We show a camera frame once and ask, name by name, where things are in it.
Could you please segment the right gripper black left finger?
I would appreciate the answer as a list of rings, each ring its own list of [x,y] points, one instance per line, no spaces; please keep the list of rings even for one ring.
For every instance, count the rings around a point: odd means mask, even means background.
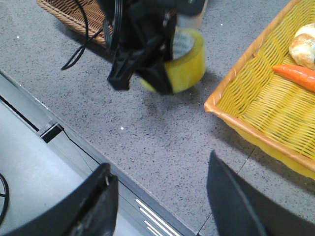
[[[112,236],[118,201],[118,177],[102,163],[62,201],[7,235]]]

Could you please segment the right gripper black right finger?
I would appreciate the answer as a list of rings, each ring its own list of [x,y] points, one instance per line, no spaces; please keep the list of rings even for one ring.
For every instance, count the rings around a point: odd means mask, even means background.
[[[221,236],[313,236],[315,225],[275,203],[226,165],[215,151],[207,195]]]

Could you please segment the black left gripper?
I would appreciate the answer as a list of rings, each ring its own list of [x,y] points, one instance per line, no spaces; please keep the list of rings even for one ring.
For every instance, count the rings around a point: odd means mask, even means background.
[[[129,90],[137,72],[159,94],[173,92],[164,62],[173,59],[177,24],[174,0],[98,0],[105,16],[106,48],[115,52],[107,78],[115,90]]]

